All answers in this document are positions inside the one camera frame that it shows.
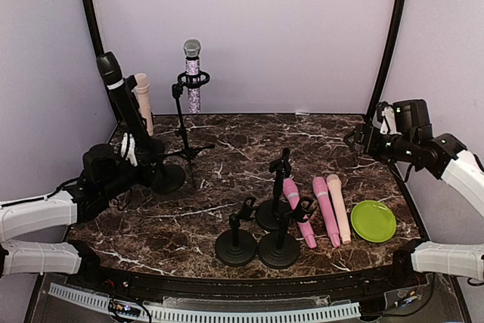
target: microphone grille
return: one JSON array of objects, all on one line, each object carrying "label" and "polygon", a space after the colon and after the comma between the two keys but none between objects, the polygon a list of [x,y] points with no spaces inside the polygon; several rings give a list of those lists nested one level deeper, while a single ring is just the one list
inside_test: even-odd
[{"label": "microphone grille", "polygon": [[121,67],[113,52],[101,54],[96,58],[99,74],[106,85],[112,85],[123,77]]},{"label": "microphone grille", "polygon": [[183,51],[185,51],[185,56],[187,57],[198,57],[201,49],[202,45],[198,39],[189,39],[183,45]]}]

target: light pink microphone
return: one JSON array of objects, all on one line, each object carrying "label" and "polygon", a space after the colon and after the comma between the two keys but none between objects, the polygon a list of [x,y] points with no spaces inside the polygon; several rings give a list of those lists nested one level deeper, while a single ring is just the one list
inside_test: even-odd
[{"label": "light pink microphone", "polygon": [[[299,203],[299,191],[297,189],[296,183],[291,178],[286,178],[284,180],[283,186],[284,196],[286,196],[287,200],[289,201],[290,207],[295,210],[297,204]],[[317,247],[316,240],[315,240],[315,233],[312,230],[311,223],[307,222],[298,222],[297,225],[299,226],[299,230],[301,230],[301,234],[306,240],[310,249],[315,249]]]},{"label": "light pink microphone", "polygon": [[150,82],[148,77],[144,73],[138,73],[135,75],[136,79],[136,94],[138,94],[138,103],[141,116],[146,119],[146,130],[148,135],[153,135],[153,118],[151,116],[151,105],[150,105],[150,94],[148,93],[150,89]]},{"label": "light pink microphone", "polygon": [[351,242],[351,231],[349,230],[348,215],[346,215],[345,202],[341,193],[341,181],[336,174],[331,174],[326,178],[327,187],[333,200],[334,212],[340,227],[340,236],[343,245]]},{"label": "light pink microphone", "polygon": [[312,189],[318,198],[321,212],[323,213],[324,224],[326,225],[327,235],[331,239],[334,247],[340,247],[340,230],[334,218],[333,207],[327,194],[327,185],[323,177],[316,177],[312,180]]}]

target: black round base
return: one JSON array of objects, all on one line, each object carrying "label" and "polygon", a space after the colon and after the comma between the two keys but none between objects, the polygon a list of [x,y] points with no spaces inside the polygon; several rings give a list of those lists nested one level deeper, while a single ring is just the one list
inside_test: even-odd
[{"label": "black round base", "polygon": [[167,177],[157,172],[151,190],[156,194],[168,194],[176,191],[185,183],[186,175],[183,168],[175,164],[165,164]]},{"label": "black round base", "polygon": [[294,265],[299,257],[299,242],[286,235],[282,249],[276,249],[279,231],[273,231],[260,239],[259,259],[272,269],[286,269]]},{"label": "black round base", "polygon": [[[278,214],[290,211],[290,205],[287,202],[279,202]],[[272,200],[262,202],[256,213],[256,222],[265,231],[275,231],[279,229],[279,221],[272,213]]]},{"label": "black round base", "polygon": [[228,266],[244,266],[257,254],[256,239],[247,231],[239,230],[239,245],[232,244],[232,231],[227,230],[215,242],[217,258]]}]

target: microphone stand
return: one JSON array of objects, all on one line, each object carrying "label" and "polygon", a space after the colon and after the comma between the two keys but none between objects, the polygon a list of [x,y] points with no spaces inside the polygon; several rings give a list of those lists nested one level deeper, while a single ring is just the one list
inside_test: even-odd
[{"label": "microphone stand", "polygon": [[214,144],[210,144],[201,148],[192,148],[188,143],[188,134],[187,129],[185,128],[185,123],[183,121],[183,113],[182,113],[182,106],[180,105],[180,97],[183,95],[183,88],[186,87],[187,89],[198,89],[203,85],[206,85],[210,81],[210,75],[206,72],[199,71],[198,75],[191,76],[187,75],[186,73],[180,73],[178,75],[178,82],[172,85],[172,96],[175,99],[176,103],[176,111],[178,113],[178,121],[180,126],[178,130],[175,132],[176,136],[180,136],[183,141],[183,149],[180,151],[176,151],[174,153],[167,154],[167,156],[177,155],[182,157],[188,162],[188,169],[190,171],[191,181],[195,189],[197,189],[197,185],[195,183],[194,171],[193,171],[193,160],[197,157],[197,155],[206,149],[213,149],[215,147]]}]

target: beige microphone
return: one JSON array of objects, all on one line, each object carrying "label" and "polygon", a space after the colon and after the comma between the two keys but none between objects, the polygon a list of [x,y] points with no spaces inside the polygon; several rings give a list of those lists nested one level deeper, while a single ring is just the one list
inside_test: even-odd
[{"label": "beige microphone", "polygon": [[341,193],[341,181],[336,174],[331,174],[326,178],[326,183],[331,193],[331,200],[333,200],[334,213],[338,220],[341,241],[343,245],[349,244],[351,242],[351,231],[349,230],[343,194]]},{"label": "beige microphone", "polygon": [[153,119],[151,117],[151,106],[150,106],[150,94],[148,90],[150,89],[150,82],[148,77],[144,73],[138,73],[135,75],[136,79],[136,94],[138,95],[139,110],[141,116],[146,119],[146,130],[148,135],[153,135]]}]

